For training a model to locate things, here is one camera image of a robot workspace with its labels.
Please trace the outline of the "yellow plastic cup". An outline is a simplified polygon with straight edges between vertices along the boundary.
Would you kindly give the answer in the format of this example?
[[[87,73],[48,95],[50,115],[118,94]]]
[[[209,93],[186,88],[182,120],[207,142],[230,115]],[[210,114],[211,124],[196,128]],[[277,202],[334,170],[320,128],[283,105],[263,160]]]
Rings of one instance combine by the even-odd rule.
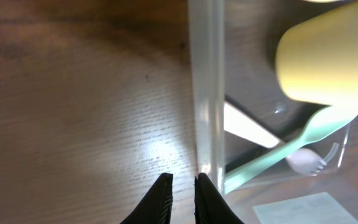
[[[358,1],[288,29],[275,69],[292,100],[358,108]]]

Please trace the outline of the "white plastic fork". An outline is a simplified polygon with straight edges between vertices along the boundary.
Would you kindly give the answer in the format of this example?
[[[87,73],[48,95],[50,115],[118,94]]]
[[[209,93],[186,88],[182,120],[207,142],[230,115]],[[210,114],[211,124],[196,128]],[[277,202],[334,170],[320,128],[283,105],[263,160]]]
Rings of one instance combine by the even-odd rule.
[[[224,102],[224,130],[266,149],[274,149],[285,143],[227,101]],[[285,160],[295,172],[302,175],[316,175],[327,165],[319,154],[305,147],[296,150]]]

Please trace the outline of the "light blue plastic spoon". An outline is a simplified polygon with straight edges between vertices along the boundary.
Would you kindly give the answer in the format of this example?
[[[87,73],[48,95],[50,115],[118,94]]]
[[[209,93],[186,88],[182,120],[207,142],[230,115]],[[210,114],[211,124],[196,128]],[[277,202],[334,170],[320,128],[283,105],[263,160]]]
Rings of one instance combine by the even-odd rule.
[[[228,172],[225,175],[224,193],[236,190],[303,146],[323,140],[349,124],[357,115],[358,109],[340,106],[327,106],[318,110],[309,118],[298,137]]]

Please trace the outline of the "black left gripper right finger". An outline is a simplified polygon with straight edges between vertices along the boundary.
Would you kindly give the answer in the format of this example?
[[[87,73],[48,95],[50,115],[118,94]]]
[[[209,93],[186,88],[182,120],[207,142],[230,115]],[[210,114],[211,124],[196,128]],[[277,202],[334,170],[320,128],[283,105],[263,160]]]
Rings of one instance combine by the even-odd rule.
[[[244,224],[205,173],[195,178],[196,224]]]

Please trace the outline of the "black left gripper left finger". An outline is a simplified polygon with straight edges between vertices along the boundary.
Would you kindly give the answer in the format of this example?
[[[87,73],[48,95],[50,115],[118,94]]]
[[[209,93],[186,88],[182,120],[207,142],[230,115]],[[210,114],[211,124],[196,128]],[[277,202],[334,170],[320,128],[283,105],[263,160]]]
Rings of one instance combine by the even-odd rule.
[[[173,175],[162,173],[121,224],[170,224]]]

